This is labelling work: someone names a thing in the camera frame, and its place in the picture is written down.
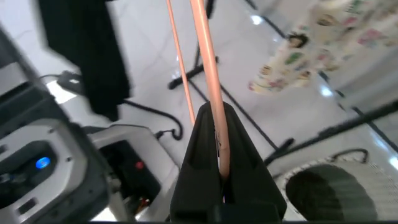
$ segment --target laundry basket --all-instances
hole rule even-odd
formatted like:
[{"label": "laundry basket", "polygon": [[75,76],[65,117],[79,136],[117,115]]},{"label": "laundry basket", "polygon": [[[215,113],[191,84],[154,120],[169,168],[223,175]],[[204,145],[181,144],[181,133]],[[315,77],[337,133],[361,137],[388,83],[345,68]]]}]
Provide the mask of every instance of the laundry basket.
[{"label": "laundry basket", "polygon": [[[348,157],[352,152],[362,152],[363,159]],[[368,157],[365,149],[349,149],[280,175],[275,181],[289,220],[398,219],[398,185]]]}]

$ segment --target white tile floor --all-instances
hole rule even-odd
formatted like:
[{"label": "white tile floor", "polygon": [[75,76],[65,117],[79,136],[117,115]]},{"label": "white tile floor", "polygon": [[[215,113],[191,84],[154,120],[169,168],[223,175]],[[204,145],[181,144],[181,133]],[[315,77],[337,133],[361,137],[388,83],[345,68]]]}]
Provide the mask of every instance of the white tile floor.
[{"label": "white tile floor", "polygon": [[[185,68],[190,70],[197,47],[190,3],[187,0],[172,2]],[[132,100],[174,114],[182,120],[185,128],[182,141],[177,142],[167,134],[161,139],[166,150],[181,164],[192,125],[183,88],[167,89],[168,82],[178,73],[178,62],[166,3],[161,0],[118,0],[110,5],[127,70],[135,84]],[[254,14],[242,0],[218,0],[210,27],[215,52],[220,57],[218,71],[222,84],[262,130],[280,145],[287,138],[304,141],[323,128],[349,118],[351,115],[337,106],[320,79],[311,87],[291,88],[271,97],[249,92],[249,79],[267,61],[280,40],[264,22],[254,25],[257,24],[252,20]],[[0,0],[0,23],[40,75],[76,71],[73,65],[45,48],[34,1]],[[193,81],[206,93],[203,74]],[[194,109],[198,111],[204,102],[195,91],[192,90],[191,94]],[[224,95],[223,99],[231,103]],[[63,107],[71,119],[81,125],[108,125],[104,119],[90,113],[82,98],[73,98]],[[148,126],[153,132],[175,128],[173,122],[163,117],[127,106],[121,108],[123,119],[120,123]],[[240,112],[238,115],[260,155],[263,158],[269,155],[273,148]],[[278,167],[272,166],[272,169],[291,168],[303,162],[305,156],[314,159],[348,147],[369,149],[374,155],[372,158],[398,179],[394,168],[398,164],[394,162],[396,154],[384,146],[367,126],[312,146],[306,151],[310,153],[281,159],[276,162]]]}]

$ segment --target pink tube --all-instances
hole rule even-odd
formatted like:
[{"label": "pink tube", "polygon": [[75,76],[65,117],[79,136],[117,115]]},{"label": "pink tube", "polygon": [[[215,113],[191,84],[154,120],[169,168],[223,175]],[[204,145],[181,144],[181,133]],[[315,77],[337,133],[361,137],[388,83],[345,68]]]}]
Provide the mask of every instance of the pink tube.
[{"label": "pink tube", "polygon": [[203,0],[190,0],[193,20],[199,41],[200,53],[206,73],[206,83],[210,94],[211,112],[216,129],[216,140],[220,151],[220,174],[225,180],[229,176],[229,140],[228,127],[224,111],[223,99],[218,79],[217,64],[215,60],[213,43],[211,41],[209,24]]},{"label": "pink tube", "polygon": [[175,23],[174,23],[172,3],[170,2],[170,0],[167,0],[167,9],[169,10],[170,22],[172,24],[174,43],[175,43],[175,48],[177,49],[178,62],[180,64],[180,70],[181,70],[181,76],[182,76],[182,83],[184,85],[185,97],[186,97],[187,103],[188,103],[189,117],[191,118],[192,124],[195,124],[195,113],[193,112],[191,94],[189,92],[189,87],[188,87],[187,74],[185,73],[185,68],[184,68],[184,62],[183,62],[183,59],[182,59],[181,48],[180,48],[180,44],[179,44],[179,41],[178,41],[177,28],[175,27]]}]

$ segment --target floral cloth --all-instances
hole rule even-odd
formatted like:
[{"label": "floral cloth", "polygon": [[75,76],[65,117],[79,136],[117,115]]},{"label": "floral cloth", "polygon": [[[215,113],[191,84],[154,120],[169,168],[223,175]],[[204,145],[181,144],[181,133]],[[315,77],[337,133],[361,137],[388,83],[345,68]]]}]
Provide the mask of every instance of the floral cloth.
[{"label": "floral cloth", "polygon": [[305,86],[319,70],[336,72],[364,48],[398,46],[398,0],[318,0],[249,83],[256,93]]}]

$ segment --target blue button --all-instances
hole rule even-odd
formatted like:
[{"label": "blue button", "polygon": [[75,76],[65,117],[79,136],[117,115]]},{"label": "blue button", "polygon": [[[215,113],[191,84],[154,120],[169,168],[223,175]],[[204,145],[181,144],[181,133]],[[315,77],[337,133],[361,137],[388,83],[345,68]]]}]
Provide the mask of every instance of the blue button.
[{"label": "blue button", "polygon": [[50,164],[50,159],[48,157],[43,157],[36,162],[36,167],[38,169],[43,169]]}]

